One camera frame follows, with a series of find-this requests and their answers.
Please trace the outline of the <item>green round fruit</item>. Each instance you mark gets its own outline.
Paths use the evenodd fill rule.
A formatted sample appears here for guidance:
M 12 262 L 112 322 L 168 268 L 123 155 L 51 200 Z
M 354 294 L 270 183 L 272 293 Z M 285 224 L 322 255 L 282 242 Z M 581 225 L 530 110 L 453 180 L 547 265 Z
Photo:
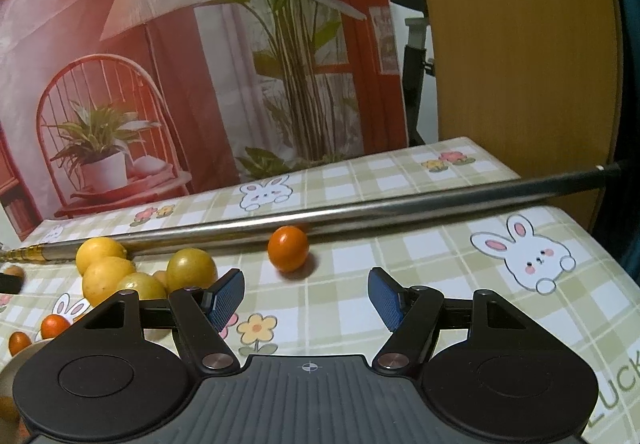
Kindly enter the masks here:
M 166 268 L 169 292 L 188 287 L 206 289 L 218 279 L 217 268 L 212 257 L 198 248 L 178 250 Z

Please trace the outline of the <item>green yellow citrus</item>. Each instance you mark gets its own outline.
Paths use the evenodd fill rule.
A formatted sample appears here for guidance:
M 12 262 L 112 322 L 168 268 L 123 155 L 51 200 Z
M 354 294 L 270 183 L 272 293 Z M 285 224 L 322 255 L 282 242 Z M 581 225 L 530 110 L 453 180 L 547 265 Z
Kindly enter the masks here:
M 131 273 L 116 285 L 116 290 L 137 291 L 140 300 L 160 300 L 166 298 L 165 286 L 154 276 L 145 273 Z

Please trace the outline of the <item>yellow lemon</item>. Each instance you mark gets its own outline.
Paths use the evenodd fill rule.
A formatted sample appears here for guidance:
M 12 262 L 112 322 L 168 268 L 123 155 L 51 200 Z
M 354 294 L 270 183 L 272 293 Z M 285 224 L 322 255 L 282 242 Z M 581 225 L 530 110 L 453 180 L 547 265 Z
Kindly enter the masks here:
M 94 308 L 114 294 L 117 284 L 136 268 L 127 259 L 106 256 L 91 263 L 82 275 L 82 294 Z
M 108 256 L 116 256 L 116 258 L 126 259 L 127 251 L 122 244 L 108 237 L 95 237 L 87 239 L 78 248 L 75 256 L 76 268 L 79 275 L 85 274 L 88 267 L 103 260 Z

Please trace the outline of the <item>small orange tangerine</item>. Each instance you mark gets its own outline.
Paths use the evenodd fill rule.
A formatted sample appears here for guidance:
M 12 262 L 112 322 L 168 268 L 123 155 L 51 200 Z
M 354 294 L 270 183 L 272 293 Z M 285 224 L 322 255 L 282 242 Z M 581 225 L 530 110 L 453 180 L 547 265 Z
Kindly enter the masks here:
M 268 258 L 281 273 L 291 273 L 301 268 L 309 253 L 307 235 L 296 226 L 279 227 L 269 238 Z

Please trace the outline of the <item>small orange kumquat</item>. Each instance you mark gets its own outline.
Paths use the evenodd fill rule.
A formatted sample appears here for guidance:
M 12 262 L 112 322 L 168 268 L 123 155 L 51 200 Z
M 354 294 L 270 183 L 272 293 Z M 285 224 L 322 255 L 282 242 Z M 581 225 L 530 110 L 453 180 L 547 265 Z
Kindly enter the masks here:
M 8 349 L 11 356 L 15 356 L 19 352 L 32 345 L 32 339 L 23 331 L 15 331 L 10 335 Z
M 43 340 L 53 339 L 63 331 L 70 328 L 70 322 L 65 317 L 58 314 L 46 316 L 40 324 L 40 334 Z

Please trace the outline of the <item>beige fruit plate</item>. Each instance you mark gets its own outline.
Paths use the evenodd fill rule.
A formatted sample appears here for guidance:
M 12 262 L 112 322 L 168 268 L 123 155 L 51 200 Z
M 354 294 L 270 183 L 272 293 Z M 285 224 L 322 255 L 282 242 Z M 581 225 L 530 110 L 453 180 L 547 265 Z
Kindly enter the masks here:
M 1 422 L 2 424 L 17 425 L 20 415 L 15 407 L 13 399 L 13 383 L 20 368 L 37 352 L 49 343 L 48 340 L 40 340 L 32 343 L 25 349 L 14 355 L 9 363 L 1 371 Z

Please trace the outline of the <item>telescopic metal pole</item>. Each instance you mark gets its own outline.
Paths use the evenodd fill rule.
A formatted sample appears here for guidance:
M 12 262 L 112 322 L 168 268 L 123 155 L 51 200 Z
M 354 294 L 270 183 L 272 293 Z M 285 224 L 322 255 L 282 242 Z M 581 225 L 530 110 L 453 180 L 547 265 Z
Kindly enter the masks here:
M 517 178 L 440 192 L 124 233 L 116 235 L 114 241 L 125 248 L 128 256 L 152 256 L 188 247 L 219 250 L 265 244 L 282 226 L 298 227 L 310 237 L 395 228 L 602 190 L 618 180 L 621 173 L 618 164 L 608 164 L 543 178 Z

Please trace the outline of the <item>black office chair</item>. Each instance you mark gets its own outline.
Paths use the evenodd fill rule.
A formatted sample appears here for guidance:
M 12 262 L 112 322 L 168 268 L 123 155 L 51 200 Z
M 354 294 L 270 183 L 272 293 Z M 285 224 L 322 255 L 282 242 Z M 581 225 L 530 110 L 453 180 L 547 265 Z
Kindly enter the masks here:
M 406 10 L 420 13 L 418 17 L 408 17 L 408 40 L 404 48 L 401 84 L 404 94 L 406 125 L 410 147 L 424 145 L 424 139 L 418 131 L 418 119 L 422 100 L 424 76 L 434 77 L 434 58 L 426 54 L 426 33 L 430 26 L 430 15 L 426 0 L 390 0 Z

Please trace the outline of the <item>printed room scene backdrop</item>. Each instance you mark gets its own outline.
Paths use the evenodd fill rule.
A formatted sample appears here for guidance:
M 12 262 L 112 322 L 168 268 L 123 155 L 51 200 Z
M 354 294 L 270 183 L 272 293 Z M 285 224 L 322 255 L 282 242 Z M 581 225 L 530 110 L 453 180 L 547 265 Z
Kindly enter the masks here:
M 407 144 L 388 0 L 1 0 L 19 238 Z

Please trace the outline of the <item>wooden board panel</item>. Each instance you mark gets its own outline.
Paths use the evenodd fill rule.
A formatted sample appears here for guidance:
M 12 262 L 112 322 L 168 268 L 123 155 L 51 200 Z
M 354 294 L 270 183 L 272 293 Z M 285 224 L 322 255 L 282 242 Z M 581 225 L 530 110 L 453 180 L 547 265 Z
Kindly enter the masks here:
M 617 0 L 427 0 L 438 133 L 521 176 L 608 164 L 620 118 Z

